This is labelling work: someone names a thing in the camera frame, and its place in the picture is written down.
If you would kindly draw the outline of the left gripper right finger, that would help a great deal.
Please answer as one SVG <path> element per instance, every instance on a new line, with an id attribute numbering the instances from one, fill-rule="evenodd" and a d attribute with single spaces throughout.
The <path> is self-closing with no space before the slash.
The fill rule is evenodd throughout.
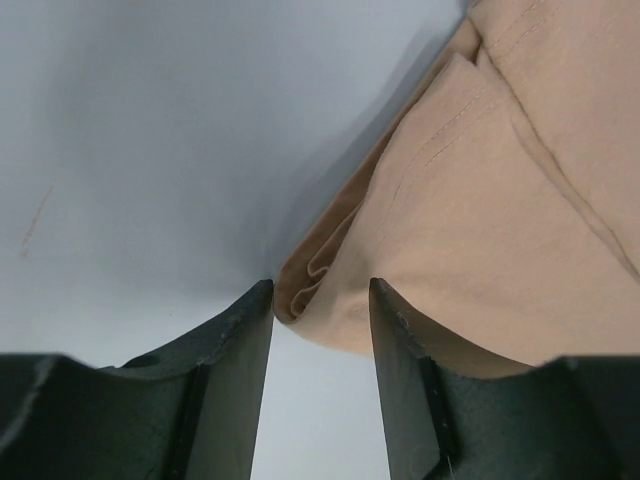
<path id="1" fill-rule="evenodd" d="M 635 479 L 639 360 L 527 367 L 472 344 L 386 281 L 369 318 L 394 479 Z"/>

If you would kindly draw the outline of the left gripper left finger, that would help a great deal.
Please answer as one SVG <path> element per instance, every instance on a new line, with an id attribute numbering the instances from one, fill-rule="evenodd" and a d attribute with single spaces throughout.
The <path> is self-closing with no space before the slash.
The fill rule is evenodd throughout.
<path id="1" fill-rule="evenodd" d="M 1 358 L 5 479 L 247 479 L 270 350 L 273 284 L 120 367 Z"/>

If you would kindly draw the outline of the beige t shirt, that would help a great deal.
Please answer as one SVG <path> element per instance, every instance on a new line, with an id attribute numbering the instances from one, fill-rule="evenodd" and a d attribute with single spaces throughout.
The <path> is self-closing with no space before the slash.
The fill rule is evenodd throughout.
<path id="1" fill-rule="evenodd" d="M 442 364 L 639 350 L 639 5 L 477 1 L 284 263 L 276 317 L 371 349 L 369 284 Z"/>

